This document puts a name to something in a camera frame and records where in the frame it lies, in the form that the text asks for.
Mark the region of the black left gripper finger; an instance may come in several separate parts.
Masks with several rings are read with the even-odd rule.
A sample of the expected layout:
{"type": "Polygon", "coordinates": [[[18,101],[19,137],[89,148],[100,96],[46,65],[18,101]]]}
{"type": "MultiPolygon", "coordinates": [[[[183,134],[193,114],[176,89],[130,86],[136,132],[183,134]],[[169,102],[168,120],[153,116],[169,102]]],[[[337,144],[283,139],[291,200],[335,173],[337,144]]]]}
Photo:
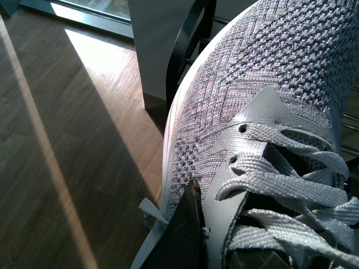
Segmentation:
{"type": "Polygon", "coordinates": [[[184,194],[169,222],[141,268],[204,268],[205,220],[200,186],[195,179],[183,185],[184,194]]]}

